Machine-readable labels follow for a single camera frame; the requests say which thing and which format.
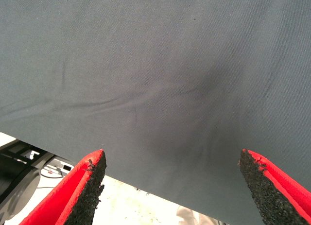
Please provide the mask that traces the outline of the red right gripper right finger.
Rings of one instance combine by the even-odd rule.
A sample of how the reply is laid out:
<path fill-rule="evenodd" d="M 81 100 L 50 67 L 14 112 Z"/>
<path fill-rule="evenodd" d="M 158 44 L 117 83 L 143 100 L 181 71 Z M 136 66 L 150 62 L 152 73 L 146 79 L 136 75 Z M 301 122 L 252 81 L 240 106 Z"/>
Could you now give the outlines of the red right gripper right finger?
<path fill-rule="evenodd" d="M 266 157 L 243 149 L 240 171 L 266 225 L 309 225 L 311 192 Z"/>

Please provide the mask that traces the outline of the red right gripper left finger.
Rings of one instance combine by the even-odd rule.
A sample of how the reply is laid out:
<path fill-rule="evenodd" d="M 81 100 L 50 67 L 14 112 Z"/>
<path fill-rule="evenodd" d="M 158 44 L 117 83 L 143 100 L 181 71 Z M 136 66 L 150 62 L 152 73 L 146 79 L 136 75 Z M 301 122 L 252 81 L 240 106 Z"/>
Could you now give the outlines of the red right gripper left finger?
<path fill-rule="evenodd" d="M 22 225 L 91 225 L 104 190 L 105 152 L 94 151 L 24 218 Z"/>

